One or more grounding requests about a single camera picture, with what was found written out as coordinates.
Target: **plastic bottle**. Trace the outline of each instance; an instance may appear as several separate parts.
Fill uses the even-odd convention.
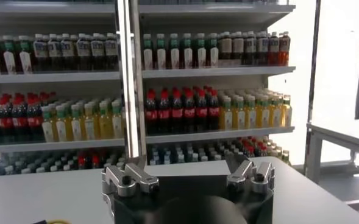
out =
[[[166,69],[166,43],[165,35],[158,33],[157,37],[157,69]]]

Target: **shelf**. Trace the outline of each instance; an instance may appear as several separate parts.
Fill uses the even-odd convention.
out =
[[[263,136],[280,133],[293,132],[294,127],[278,127],[278,128],[257,128],[232,131],[211,131],[204,133],[192,133],[182,135],[161,135],[147,136],[147,144],[168,143],[168,142],[187,142],[187,141],[203,141],[212,139],[237,138],[246,136]]]
[[[124,139],[0,145],[0,152],[29,152],[124,146]]]
[[[293,72],[294,66],[240,67],[240,68],[206,68],[206,69],[174,69],[143,71],[144,79],[174,77],[211,77],[229,75],[279,75]]]
[[[119,72],[75,72],[32,75],[0,75],[0,84],[119,80]]]

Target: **red label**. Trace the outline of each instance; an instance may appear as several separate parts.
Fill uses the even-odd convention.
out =
[[[146,118],[147,120],[156,120],[157,118],[157,111],[146,111]]]
[[[197,108],[197,117],[206,117],[208,116],[208,109],[206,108]]]
[[[159,111],[159,119],[168,119],[168,118],[169,118],[169,110]]]
[[[0,127],[12,128],[13,127],[13,119],[11,117],[0,118]]]
[[[183,116],[183,109],[172,109],[172,117],[181,118]]]
[[[196,110],[193,109],[185,109],[185,117],[193,118],[196,115]]]
[[[209,115],[210,116],[220,116],[220,108],[209,108]]]

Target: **bottle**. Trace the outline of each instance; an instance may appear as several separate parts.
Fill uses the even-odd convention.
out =
[[[75,55],[75,45],[71,41],[68,33],[63,33],[63,40],[60,45],[62,47],[62,54],[64,60],[64,68],[67,71],[76,71],[77,70],[77,61]]]
[[[166,69],[166,43],[165,35],[157,34],[157,69]]]
[[[194,45],[194,68],[206,67],[205,34],[197,33],[197,40]]]
[[[279,65],[279,39],[277,37],[277,32],[271,33],[271,38],[269,39],[269,65],[278,66]]]
[[[105,47],[99,33],[93,34],[94,39],[91,42],[91,53],[93,55],[93,69],[101,71],[105,69]]]
[[[290,106],[290,95],[283,95],[282,126],[291,126],[292,107]]]
[[[91,48],[84,33],[79,34],[77,41],[77,56],[79,57],[79,69],[81,71],[91,70]]]
[[[245,62],[246,65],[256,65],[257,42],[253,31],[247,33]]]
[[[196,129],[197,131],[208,130],[208,106],[205,99],[205,92],[201,89],[198,91]]]
[[[158,106],[159,132],[168,133],[170,128],[170,106],[168,100],[168,92],[165,90],[160,94],[160,103]]]
[[[269,39],[267,38],[266,32],[260,32],[260,37],[258,38],[257,43],[257,52],[258,52],[258,65],[267,65],[268,64],[268,51],[269,51]]]
[[[184,69],[193,68],[193,50],[191,48],[191,34],[184,33],[182,40],[181,62]]]
[[[153,45],[151,40],[151,34],[146,33],[143,35],[144,40],[144,69],[145,70],[153,70],[154,68],[154,58],[153,58]]]
[[[289,65],[290,37],[289,32],[285,31],[279,38],[279,64],[280,66]]]
[[[106,51],[106,67],[110,71],[118,70],[118,50],[117,39],[114,33],[107,33],[107,39],[105,41]]]
[[[74,141],[84,141],[86,140],[86,128],[84,121],[82,121],[79,105],[75,104],[71,106],[72,109],[72,132],[74,136]]]
[[[145,103],[145,119],[147,133],[149,135],[157,133],[157,106],[155,102],[155,93],[149,91]]]

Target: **table surface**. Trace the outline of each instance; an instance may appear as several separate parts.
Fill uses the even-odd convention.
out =
[[[273,224],[359,223],[359,213],[277,158]],[[225,161],[146,167],[152,175],[229,172]],[[0,224],[64,219],[73,224],[112,223],[101,195],[101,171],[77,170],[0,177]]]

